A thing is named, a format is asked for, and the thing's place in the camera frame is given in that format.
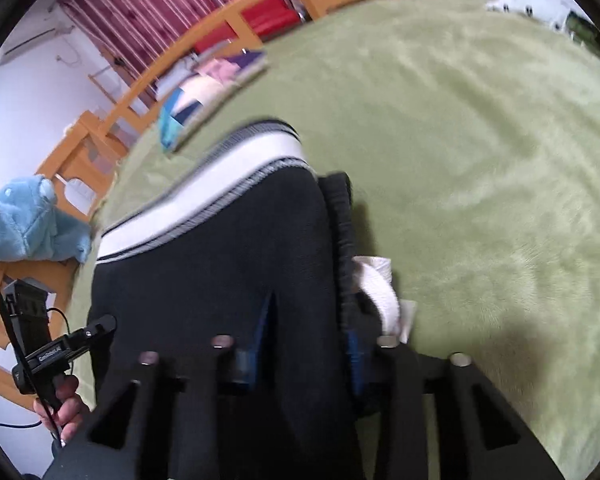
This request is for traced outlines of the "left hand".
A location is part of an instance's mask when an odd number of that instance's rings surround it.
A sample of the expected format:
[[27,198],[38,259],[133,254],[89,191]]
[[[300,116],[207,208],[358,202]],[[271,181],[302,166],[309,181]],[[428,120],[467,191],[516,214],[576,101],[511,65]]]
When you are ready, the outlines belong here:
[[56,398],[61,402],[60,409],[46,414],[39,398],[33,401],[33,411],[38,415],[41,424],[50,431],[57,427],[62,443],[69,442],[80,429],[85,417],[91,413],[78,393],[79,379],[67,375],[56,379]]

